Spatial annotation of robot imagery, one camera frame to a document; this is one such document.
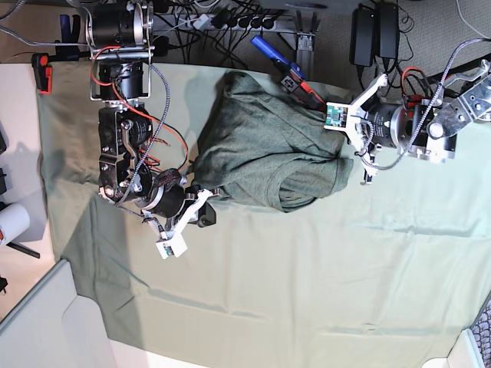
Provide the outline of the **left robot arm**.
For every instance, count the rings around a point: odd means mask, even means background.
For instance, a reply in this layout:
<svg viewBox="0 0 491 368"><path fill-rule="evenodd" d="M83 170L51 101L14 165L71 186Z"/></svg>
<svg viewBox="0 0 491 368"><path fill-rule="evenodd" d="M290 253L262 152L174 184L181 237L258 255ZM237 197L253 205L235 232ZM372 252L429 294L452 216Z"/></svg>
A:
<svg viewBox="0 0 491 368"><path fill-rule="evenodd" d="M467 46L490 43L474 38L459 44L443 71L428 81L435 88L413 106L405 97L401 105L377 102L367 113L367 151L374 155L383 147L397 155L443 162L455 156L457 134L471 123L490 121L490 55L453 67Z"/></svg>

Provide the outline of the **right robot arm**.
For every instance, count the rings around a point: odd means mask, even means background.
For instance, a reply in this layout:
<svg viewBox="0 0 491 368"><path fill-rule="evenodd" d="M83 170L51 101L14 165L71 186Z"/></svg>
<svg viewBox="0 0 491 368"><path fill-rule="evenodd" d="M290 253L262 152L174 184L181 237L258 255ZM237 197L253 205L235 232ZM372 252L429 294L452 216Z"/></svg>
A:
<svg viewBox="0 0 491 368"><path fill-rule="evenodd" d="M182 163L161 170L150 155L161 130L183 147L183 136L146 110L153 56L153 4L115 1L87 11L85 37L91 53L91 99L104 103L98 112L99 194L123 208L132 202L138 216L169 231L198 200L198 188L186 187Z"/></svg>

